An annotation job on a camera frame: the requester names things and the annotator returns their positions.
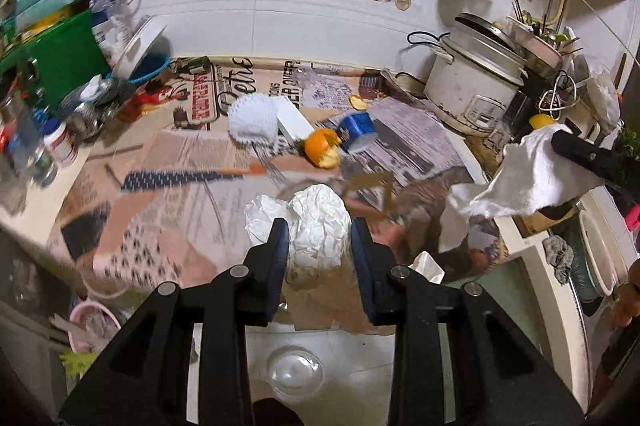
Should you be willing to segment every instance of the rice cooker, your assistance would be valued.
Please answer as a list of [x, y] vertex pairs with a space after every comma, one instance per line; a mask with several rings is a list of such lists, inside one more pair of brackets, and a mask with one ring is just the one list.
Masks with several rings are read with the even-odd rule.
[[489, 135], [524, 84], [525, 61], [462, 24], [433, 50], [436, 62], [424, 94], [436, 115], [465, 135]]

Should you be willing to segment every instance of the tile floor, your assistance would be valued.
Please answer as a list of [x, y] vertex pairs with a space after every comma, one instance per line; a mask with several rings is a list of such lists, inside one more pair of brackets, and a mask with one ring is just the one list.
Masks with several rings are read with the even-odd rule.
[[[548, 352], [542, 316], [524, 265], [520, 260], [497, 266], [479, 279], [494, 299], [542, 352]], [[196, 327], [196, 351], [200, 334]], [[269, 396], [263, 383], [269, 356], [283, 346], [298, 346], [312, 352], [322, 363], [324, 381], [318, 393], [307, 400], [286, 401], [306, 426], [383, 426], [393, 373], [393, 336], [355, 336], [342, 330], [292, 332], [291, 326], [271, 324], [266, 329], [248, 327], [247, 361], [254, 397]], [[198, 365], [190, 368], [187, 419], [198, 422]], [[452, 420], [453, 388], [450, 368], [444, 367], [446, 419]]]

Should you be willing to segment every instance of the metal bolt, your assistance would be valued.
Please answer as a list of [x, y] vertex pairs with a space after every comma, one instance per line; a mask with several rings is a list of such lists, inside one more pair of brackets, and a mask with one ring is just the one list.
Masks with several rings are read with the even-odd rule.
[[229, 274], [234, 278], [244, 278], [249, 274], [249, 268], [246, 265], [234, 265], [229, 269]]
[[479, 296], [482, 294], [482, 285], [474, 281], [465, 284], [465, 292], [470, 296]]
[[158, 286], [158, 294], [161, 296], [168, 296], [175, 292], [175, 283], [165, 281]]
[[406, 265], [394, 265], [391, 268], [391, 276], [395, 278], [404, 279], [411, 274], [411, 269], [409, 269]]

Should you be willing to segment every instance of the hand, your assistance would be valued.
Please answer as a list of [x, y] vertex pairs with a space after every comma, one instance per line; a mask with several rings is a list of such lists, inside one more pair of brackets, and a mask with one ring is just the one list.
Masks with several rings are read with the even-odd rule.
[[640, 287], [640, 259], [629, 269], [629, 283], [618, 291], [618, 301], [613, 309], [615, 325], [626, 327], [634, 317], [640, 316], [640, 289], [637, 287]]

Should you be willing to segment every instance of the pink bowl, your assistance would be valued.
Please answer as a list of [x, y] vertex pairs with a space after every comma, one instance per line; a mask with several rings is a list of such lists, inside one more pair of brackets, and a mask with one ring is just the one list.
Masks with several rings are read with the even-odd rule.
[[[86, 319], [95, 312], [102, 312], [105, 318], [115, 323], [116, 327], [118, 327], [118, 330], [120, 330], [120, 323], [118, 323], [116, 316], [114, 316], [107, 307], [105, 307], [101, 303], [98, 303], [97, 301], [87, 300], [83, 301], [79, 305], [76, 305], [76, 307], [71, 311], [71, 314], [69, 315], [69, 321], [75, 323], [79, 327], [84, 328], [84, 322], [86, 321]], [[71, 350], [73, 352], [75, 352], [76, 354], [83, 354], [84, 352], [90, 351], [89, 346], [85, 342], [76, 340], [71, 332], [67, 333], [69, 336], [69, 345], [71, 345]]]

